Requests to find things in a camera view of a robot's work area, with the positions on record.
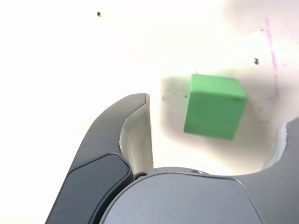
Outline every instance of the white wall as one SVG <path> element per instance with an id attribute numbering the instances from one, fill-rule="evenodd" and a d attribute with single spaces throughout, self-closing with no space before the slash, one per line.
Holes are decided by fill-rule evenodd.
<path id="1" fill-rule="evenodd" d="M 298 4 L 2 1 L 0 223 L 43 223 L 90 124 L 130 93 L 151 95 L 156 167 L 260 170 L 278 128 L 299 113 Z M 234 141 L 182 133 L 194 67 L 248 92 Z"/>

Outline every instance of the green cube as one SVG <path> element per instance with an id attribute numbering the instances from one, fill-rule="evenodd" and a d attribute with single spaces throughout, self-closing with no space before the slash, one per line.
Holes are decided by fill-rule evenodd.
<path id="1" fill-rule="evenodd" d="M 232 139 L 246 102 L 236 79 L 192 74 L 184 132 Z"/>

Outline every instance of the pink line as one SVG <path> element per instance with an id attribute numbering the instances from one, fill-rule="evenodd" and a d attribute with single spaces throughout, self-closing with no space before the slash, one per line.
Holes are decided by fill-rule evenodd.
<path id="1" fill-rule="evenodd" d="M 277 68 L 277 63 L 276 63 L 276 57 L 273 51 L 273 40 L 270 32 L 270 23 L 268 18 L 265 18 L 265 23 L 266 23 L 266 34 L 269 42 L 269 47 L 271 49 L 271 57 L 272 57 L 272 65 L 273 65 L 273 78 L 274 78 L 274 88 L 275 88 L 275 95 L 276 97 L 279 96 L 279 90 L 278 90 L 278 68 Z"/>

